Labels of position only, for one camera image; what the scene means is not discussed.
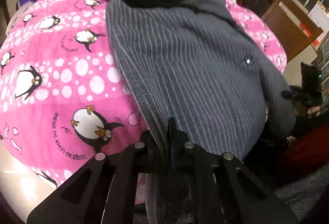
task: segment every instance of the pink blanket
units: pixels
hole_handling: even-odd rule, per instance
[[[274,34],[235,0],[226,3],[283,72],[286,54]],[[105,6],[103,0],[38,0],[0,49],[2,141],[54,187],[95,152],[118,153],[146,130],[109,46]]]

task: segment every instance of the striped fabric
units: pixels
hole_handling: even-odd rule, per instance
[[[224,0],[110,0],[106,21],[118,67],[164,153],[167,120],[206,151],[242,159],[269,106],[272,132],[295,123],[288,85],[235,24]]]

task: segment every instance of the penguin foot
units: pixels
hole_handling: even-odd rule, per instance
[[[78,123],[80,123],[79,121],[74,121],[73,119],[71,119],[71,126],[72,127],[77,127]]]
[[[87,109],[87,114],[91,115],[91,113],[95,111],[95,105],[86,106],[86,109]]]

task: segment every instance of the beige floor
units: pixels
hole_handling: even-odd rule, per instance
[[[0,160],[0,190],[16,214],[26,222],[29,213],[54,189],[13,157],[1,141]]]

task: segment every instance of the brown wooden chair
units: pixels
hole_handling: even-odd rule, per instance
[[[282,4],[294,14],[311,33],[307,36],[282,9]],[[275,0],[262,16],[262,20],[276,35],[286,51],[287,61],[296,57],[307,48],[321,33],[322,29],[302,11],[292,0]]]

